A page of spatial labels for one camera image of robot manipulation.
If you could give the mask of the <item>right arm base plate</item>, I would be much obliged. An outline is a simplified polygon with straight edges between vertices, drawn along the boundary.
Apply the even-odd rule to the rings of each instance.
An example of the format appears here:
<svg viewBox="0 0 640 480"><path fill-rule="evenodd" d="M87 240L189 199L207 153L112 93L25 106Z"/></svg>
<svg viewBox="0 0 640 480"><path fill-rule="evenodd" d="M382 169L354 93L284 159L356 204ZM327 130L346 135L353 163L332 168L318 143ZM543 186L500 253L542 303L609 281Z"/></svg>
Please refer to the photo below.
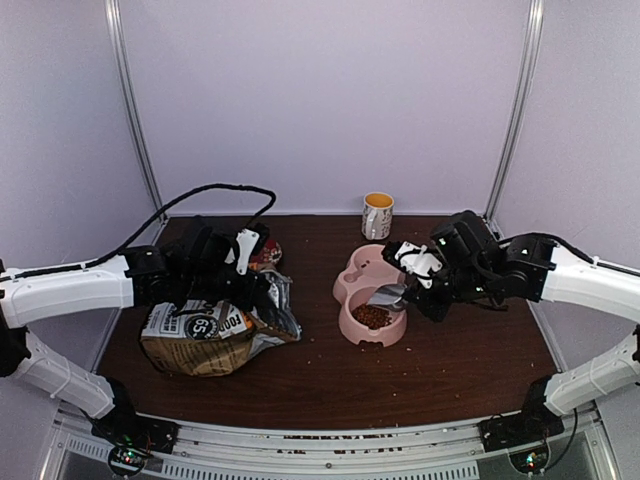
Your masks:
<svg viewBox="0 0 640 480"><path fill-rule="evenodd" d="M479 422L478 429L486 452L540 442L565 430L560 417L524 412L492 416Z"/></svg>

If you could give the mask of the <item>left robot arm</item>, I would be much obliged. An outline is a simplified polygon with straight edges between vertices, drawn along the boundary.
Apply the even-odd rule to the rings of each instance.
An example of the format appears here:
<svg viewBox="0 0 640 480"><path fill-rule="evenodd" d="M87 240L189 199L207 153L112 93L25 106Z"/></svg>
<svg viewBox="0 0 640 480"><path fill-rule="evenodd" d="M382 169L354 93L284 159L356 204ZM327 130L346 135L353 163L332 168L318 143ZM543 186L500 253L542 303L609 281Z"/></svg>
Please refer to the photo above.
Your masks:
<svg viewBox="0 0 640 480"><path fill-rule="evenodd" d="M1 374L22 378L75 405L123 444L144 433L126 388L95 375L40 343L35 321L101 309L125 310L191 300L227 301L251 311L269 306L269 283L249 264L269 238L266 225L237 232L196 218L162 247L122 248L105 259L39 270L11 268L1 277Z"/></svg>

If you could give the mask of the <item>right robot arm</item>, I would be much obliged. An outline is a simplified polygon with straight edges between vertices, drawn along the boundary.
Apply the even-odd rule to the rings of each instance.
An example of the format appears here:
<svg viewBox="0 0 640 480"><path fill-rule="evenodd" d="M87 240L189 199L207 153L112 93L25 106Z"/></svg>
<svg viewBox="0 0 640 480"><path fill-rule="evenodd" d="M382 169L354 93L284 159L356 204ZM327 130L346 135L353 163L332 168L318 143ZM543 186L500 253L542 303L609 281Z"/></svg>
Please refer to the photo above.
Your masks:
<svg viewBox="0 0 640 480"><path fill-rule="evenodd" d="M410 298L427 318L441 321L454 303L487 300L497 308L511 298L565 303L639 320L639 273L603 262L544 233L499 239L485 220L459 212L430 234L427 245L402 244L394 260L416 284ZM639 379L639 333L610 350L535 386L513 419L519 440L535 440L574 408Z"/></svg>

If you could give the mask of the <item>pink double pet bowl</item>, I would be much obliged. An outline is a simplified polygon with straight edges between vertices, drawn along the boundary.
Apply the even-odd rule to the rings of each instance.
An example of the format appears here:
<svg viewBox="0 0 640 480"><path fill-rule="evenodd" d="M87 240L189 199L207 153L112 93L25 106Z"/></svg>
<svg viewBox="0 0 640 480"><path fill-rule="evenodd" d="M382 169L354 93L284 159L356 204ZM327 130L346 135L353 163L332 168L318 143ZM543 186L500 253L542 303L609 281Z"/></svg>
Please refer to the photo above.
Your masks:
<svg viewBox="0 0 640 480"><path fill-rule="evenodd" d="M334 282L333 296L341 304L339 328L343 336L355 345L370 342L388 347L397 343L406 331L405 311L389 312L390 323L376 329L371 329L352 315L379 287L404 282L404 274L383 260L382 250L380 244L359 247Z"/></svg>

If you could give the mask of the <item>metal food scoop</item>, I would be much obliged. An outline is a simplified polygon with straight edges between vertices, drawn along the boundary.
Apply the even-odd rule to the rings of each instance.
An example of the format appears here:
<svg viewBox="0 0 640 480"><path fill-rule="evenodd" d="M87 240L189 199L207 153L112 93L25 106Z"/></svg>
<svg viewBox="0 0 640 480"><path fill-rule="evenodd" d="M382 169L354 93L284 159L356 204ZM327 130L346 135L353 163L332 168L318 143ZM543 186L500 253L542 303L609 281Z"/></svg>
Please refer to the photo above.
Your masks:
<svg viewBox="0 0 640 480"><path fill-rule="evenodd" d="M367 304L391 312L403 311L408 305L404 298L405 291L406 286L401 283L383 285L375 290Z"/></svg>

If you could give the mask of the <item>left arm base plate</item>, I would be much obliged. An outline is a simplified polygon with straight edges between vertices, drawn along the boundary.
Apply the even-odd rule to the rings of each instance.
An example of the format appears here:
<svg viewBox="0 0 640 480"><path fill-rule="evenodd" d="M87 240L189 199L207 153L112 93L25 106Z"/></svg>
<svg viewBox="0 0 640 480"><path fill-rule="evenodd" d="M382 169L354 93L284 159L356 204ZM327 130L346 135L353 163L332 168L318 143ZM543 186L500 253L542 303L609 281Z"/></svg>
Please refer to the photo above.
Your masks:
<svg viewBox="0 0 640 480"><path fill-rule="evenodd" d="M171 454L177 440L179 426L175 422L138 416L133 425L121 426L104 419L89 419L94 436L114 446L127 447L146 455Z"/></svg>

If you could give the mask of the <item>brown pet food bag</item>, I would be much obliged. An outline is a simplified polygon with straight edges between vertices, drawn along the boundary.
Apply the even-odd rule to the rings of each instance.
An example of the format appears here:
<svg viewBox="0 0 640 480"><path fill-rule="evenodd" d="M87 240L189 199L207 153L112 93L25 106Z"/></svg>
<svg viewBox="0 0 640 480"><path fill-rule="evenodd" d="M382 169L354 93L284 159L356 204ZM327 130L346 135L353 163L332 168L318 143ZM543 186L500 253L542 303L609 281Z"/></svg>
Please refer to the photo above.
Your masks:
<svg viewBox="0 0 640 480"><path fill-rule="evenodd" d="M290 305L292 280L273 268L260 273L269 285L265 309L245 312L227 301L190 300L183 311L159 304L141 328L142 353L162 373L219 377L266 349L299 341L302 327Z"/></svg>

